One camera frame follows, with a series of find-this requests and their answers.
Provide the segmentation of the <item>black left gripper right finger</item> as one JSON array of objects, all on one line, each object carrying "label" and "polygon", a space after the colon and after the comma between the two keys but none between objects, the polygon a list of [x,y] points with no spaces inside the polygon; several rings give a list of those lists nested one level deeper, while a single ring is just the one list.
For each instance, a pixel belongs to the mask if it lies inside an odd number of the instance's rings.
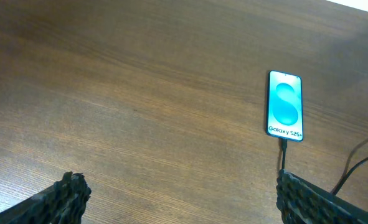
[{"label": "black left gripper right finger", "polygon": [[276,206],[283,223],[368,224],[368,212],[282,169]]}]

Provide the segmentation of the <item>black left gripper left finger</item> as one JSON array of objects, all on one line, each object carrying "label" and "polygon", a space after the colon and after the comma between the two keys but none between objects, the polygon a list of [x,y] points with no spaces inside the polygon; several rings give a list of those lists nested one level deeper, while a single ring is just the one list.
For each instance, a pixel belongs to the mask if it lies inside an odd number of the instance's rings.
[{"label": "black left gripper left finger", "polygon": [[0,224],[81,224],[92,190],[82,173],[60,181],[0,213]]}]

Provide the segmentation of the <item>blue Samsung smartphone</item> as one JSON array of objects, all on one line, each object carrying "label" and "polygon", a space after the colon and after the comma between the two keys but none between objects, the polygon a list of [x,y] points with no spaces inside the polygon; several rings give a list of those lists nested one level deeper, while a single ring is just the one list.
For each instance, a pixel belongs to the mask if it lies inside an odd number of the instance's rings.
[{"label": "blue Samsung smartphone", "polygon": [[304,139],[301,77],[271,70],[267,84],[266,133],[301,142]]}]

